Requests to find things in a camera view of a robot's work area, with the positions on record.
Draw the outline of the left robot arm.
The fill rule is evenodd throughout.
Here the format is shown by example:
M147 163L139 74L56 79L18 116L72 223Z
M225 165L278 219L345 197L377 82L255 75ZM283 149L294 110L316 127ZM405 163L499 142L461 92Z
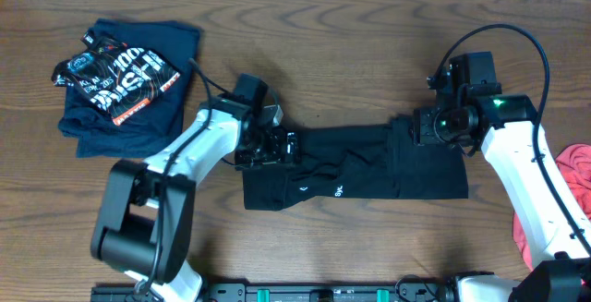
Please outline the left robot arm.
M281 126L279 107L220 99L164 150L137 163L117 162L90 242L91 255L135 280L98 286L94 301L198 301L203 278L187 253L198 185L224 156L238 170L290 164L297 135Z

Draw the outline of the black t-shirt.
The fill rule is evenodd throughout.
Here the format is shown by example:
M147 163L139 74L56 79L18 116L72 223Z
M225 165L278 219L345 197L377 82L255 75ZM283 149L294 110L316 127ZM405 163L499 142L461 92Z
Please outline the black t-shirt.
M467 198L462 154L414 144L411 124L402 116L385 125L298 130L298 161L242 174L244 206L280 211L315 197Z

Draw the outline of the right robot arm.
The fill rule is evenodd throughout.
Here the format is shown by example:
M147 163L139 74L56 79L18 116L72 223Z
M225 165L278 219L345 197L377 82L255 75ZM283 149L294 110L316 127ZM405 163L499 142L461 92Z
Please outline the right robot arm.
M590 221L553 161L536 118L525 95L446 99L414 111L415 144L482 152L518 216L534 268L523 281L458 275L452 282L456 301L590 298Z

